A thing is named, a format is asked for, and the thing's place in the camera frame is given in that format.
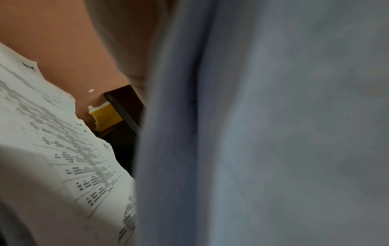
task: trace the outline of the paper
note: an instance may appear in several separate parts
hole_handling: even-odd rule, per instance
[[[0,199],[38,245],[133,245],[135,182],[111,146],[69,94],[1,56]]]

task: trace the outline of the brown fabric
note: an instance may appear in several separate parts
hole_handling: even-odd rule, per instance
[[[154,0],[85,0],[85,5],[105,48],[145,104],[147,58],[158,22]]]

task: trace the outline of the brown wall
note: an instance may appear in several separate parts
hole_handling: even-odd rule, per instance
[[[128,84],[94,33],[82,0],[1,0],[0,42],[38,62],[47,81],[72,94],[77,117],[90,128],[88,106],[101,105],[102,93]]]

